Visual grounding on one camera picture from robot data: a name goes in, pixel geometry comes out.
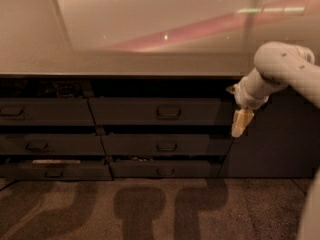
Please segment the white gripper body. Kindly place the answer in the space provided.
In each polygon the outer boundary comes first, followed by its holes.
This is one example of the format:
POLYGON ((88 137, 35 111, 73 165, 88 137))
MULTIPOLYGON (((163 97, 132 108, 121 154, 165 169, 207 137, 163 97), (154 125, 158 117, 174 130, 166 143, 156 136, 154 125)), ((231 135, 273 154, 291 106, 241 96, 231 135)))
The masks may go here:
POLYGON ((248 78, 243 77, 237 84, 234 85, 234 97, 237 105, 241 109, 258 110, 264 105, 269 97, 263 96, 262 98, 256 98, 247 90, 246 84, 248 78))

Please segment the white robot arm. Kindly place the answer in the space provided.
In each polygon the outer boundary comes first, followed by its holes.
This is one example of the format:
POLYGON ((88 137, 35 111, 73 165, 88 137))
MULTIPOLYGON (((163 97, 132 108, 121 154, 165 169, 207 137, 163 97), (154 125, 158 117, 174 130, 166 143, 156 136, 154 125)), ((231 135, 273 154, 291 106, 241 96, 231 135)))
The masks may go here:
MULTIPOLYGON (((307 47, 283 42, 267 42, 254 55, 253 70, 226 88, 234 96, 238 109, 234 112, 231 135, 239 138, 254 118, 254 110, 267 103, 269 97, 288 86, 320 108, 320 67, 307 47)), ((298 227, 296 240, 319 240, 320 173, 310 186, 298 227)))

